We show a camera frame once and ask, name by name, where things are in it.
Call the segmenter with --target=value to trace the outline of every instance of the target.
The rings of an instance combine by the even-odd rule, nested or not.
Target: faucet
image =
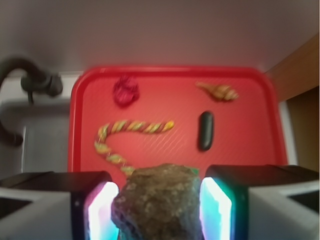
[[[21,87],[28,94],[28,102],[34,103],[33,92],[47,94],[55,97],[62,93],[63,85],[58,74],[50,74],[37,68],[37,66],[24,58],[9,58],[0,63],[0,88],[9,73],[22,69],[27,74],[21,78]],[[23,142],[21,134],[9,132],[0,121],[0,143],[18,147]]]

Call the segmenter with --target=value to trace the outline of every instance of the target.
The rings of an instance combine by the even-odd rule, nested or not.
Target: white wall
[[[266,71],[319,31],[318,0],[0,0],[0,60],[251,66]]]

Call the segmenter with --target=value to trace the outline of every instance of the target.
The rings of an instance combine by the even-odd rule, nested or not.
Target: sink
[[[21,146],[0,143],[0,179],[23,172],[66,172],[68,165],[70,100],[48,99],[29,105],[0,106],[0,120],[23,136]]]

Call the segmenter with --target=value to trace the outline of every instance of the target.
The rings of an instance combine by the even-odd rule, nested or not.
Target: black oval object
[[[198,147],[202,151],[211,148],[214,138],[214,116],[211,112],[205,111],[199,119],[199,143]]]

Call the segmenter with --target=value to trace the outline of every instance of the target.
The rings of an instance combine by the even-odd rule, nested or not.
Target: wooden panel
[[[319,33],[266,74],[279,102],[319,86]]]
[[[319,172],[319,87],[287,101],[298,163]]]

